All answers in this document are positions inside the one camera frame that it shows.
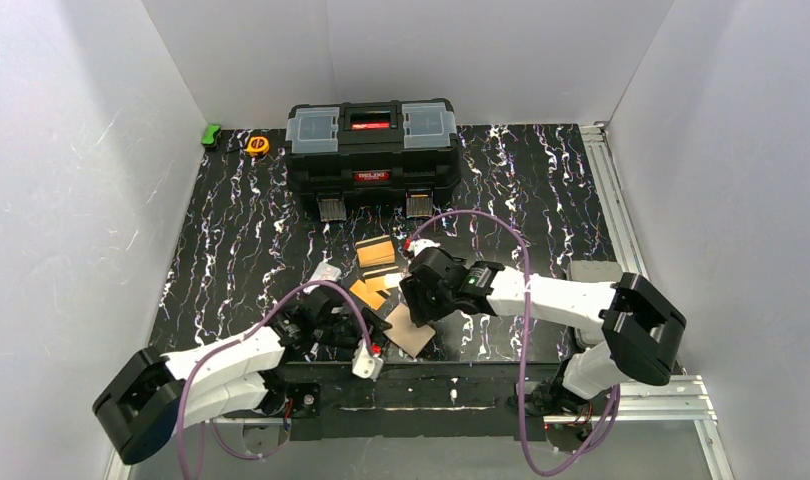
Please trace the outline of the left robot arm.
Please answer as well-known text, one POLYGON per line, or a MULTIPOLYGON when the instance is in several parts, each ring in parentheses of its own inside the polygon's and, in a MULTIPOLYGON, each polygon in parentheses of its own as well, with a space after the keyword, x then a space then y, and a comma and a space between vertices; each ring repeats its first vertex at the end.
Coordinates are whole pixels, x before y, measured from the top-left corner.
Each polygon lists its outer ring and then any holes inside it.
POLYGON ((317 416, 321 388, 288 382, 280 367, 326 345, 352 351, 352 374, 374 380, 391 327, 341 287, 317 283, 239 334, 185 351, 137 351, 92 411, 125 465, 152 457, 177 432, 226 414, 256 411, 288 426, 292 418, 317 416))

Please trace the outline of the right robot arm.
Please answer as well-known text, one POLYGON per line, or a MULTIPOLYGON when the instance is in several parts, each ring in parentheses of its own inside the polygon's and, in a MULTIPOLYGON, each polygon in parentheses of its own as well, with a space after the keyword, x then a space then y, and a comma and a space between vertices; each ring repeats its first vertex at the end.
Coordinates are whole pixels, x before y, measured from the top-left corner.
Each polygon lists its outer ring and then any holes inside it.
POLYGON ((399 286, 417 326, 452 313, 528 316, 602 335, 563 361, 550 399, 582 403, 625 381, 669 383, 687 321, 650 281, 624 273, 616 282, 577 282, 525 273, 497 262, 466 265, 431 245, 411 244, 399 286))

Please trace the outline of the tan card holder with sleeves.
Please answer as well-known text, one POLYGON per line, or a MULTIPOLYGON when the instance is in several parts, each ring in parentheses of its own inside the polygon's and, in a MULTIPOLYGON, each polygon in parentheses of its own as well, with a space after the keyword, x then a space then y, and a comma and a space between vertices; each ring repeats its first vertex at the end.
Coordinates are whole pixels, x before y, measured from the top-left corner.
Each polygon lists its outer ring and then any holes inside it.
POLYGON ((417 326, 412 321, 410 310, 404 303, 397 305, 385 322, 390 328, 384 331, 384 335, 412 359, 416 359, 436 336, 436 330, 430 325, 417 326))

